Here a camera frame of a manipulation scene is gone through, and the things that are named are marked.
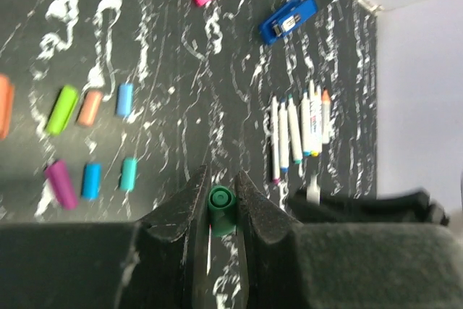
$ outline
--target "white paint streak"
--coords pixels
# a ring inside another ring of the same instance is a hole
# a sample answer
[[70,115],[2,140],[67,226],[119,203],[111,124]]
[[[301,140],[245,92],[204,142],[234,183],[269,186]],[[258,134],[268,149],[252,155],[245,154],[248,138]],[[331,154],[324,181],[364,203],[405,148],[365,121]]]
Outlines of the white paint streak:
[[143,114],[145,110],[145,107],[142,106],[140,108],[140,110],[136,111],[135,109],[132,110],[132,112],[130,113],[130,115],[125,119],[125,121],[129,124],[132,124],[134,123],[135,121],[137,121],[137,118]]
[[48,207],[57,206],[58,202],[56,201],[55,194],[51,188],[51,184],[48,180],[43,183],[41,199],[38,202],[37,208],[34,213],[34,217],[37,221],[43,221],[43,214],[46,212]]
[[218,21],[220,8],[214,8],[212,15],[205,21],[205,34],[208,37],[209,43],[212,44],[213,54],[219,54],[222,51],[222,38],[224,35],[220,30],[220,25]]
[[84,140],[88,150],[90,151],[89,154],[91,155],[92,152],[96,149],[97,142],[90,139],[90,137],[86,137]]

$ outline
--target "teal marker cap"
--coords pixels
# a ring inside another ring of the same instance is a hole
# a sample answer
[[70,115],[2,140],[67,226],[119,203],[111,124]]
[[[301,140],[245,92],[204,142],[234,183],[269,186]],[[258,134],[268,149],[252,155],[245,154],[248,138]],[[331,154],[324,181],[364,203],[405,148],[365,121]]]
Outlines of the teal marker cap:
[[127,157],[122,164],[122,175],[120,190],[132,191],[135,188],[135,179],[137,178],[137,159]]
[[209,192],[209,223],[214,237],[235,232],[237,228],[237,198],[228,188],[214,186]]

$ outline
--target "orange marker cap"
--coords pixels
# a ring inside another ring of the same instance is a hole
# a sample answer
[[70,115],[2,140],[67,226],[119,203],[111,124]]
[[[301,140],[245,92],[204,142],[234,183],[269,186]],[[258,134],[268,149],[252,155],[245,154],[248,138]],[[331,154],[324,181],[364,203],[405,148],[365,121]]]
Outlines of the orange marker cap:
[[82,126],[89,127],[91,126],[96,118],[98,108],[100,107],[101,99],[103,94],[99,90],[91,90],[85,96],[84,104],[80,109],[79,118],[77,123]]
[[12,119],[14,86],[6,75],[0,74],[0,139],[8,135]]
[[328,94],[328,90],[325,88],[323,90],[323,94],[321,95],[321,101],[324,102],[324,101],[331,101],[330,99],[330,95]]

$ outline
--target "felt tip pen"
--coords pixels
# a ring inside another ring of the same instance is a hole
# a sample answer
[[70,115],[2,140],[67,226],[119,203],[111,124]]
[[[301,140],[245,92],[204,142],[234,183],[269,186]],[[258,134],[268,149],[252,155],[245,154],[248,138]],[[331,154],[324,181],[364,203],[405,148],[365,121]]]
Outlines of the felt tip pen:
[[321,119],[321,142],[323,144],[328,144],[330,142],[331,135],[331,99],[326,88],[321,96]]
[[271,105],[271,143],[272,143],[272,179],[275,184],[280,182],[280,154],[279,154],[279,127],[278,127],[278,100],[276,96],[272,97]]
[[323,150],[323,144],[322,144],[322,116],[321,116],[321,86],[317,86],[316,94],[315,94],[315,100],[316,100],[316,106],[317,106],[317,112],[315,114],[315,122],[317,124],[317,132],[315,134],[316,136],[316,145],[317,147],[315,148],[315,151],[318,153],[321,153]]
[[310,154],[318,156],[322,149],[321,144],[321,97],[320,87],[315,89],[313,80],[309,82],[310,97]]
[[288,134],[288,111],[286,111],[286,101],[281,99],[280,110],[278,112],[279,132],[280,132],[280,168],[283,173],[288,172],[289,167],[289,134]]
[[306,90],[302,94],[301,119],[302,152],[304,156],[310,156],[310,102]]
[[299,131],[297,109],[291,94],[288,96],[288,120],[289,134],[291,135],[292,160],[295,164],[300,164],[302,162],[301,134]]

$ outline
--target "black surface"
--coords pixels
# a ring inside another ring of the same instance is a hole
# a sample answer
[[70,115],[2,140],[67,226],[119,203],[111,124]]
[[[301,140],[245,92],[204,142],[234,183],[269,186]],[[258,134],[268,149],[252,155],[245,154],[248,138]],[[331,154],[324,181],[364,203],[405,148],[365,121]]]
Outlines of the black surface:
[[[375,197],[376,22],[352,0],[335,0],[272,47],[257,26],[285,0],[214,0],[201,8],[192,0],[122,0],[120,17],[97,11],[109,0],[66,1],[0,0],[0,67],[16,85],[10,134],[0,143],[2,223],[134,221],[202,163],[211,165],[212,183],[225,186],[243,168],[281,207],[313,172],[324,190]],[[72,44],[54,46],[50,38]],[[109,97],[95,125],[71,122],[60,136],[46,137],[59,90],[67,83],[83,90],[95,62]],[[269,98],[297,99],[309,78],[332,95],[334,138],[300,173],[291,166],[288,188],[275,187],[268,180]],[[115,93],[128,80],[135,113],[122,120],[114,116]],[[117,190],[126,156],[138,158],[130,194]],[[67,162],[77,192],[85,163],[101,162],[100,198],[75,211],[54,205],[43,169],[57,158]],[[214,240],[210,305],[234,307],[237,267],[235,239]]]

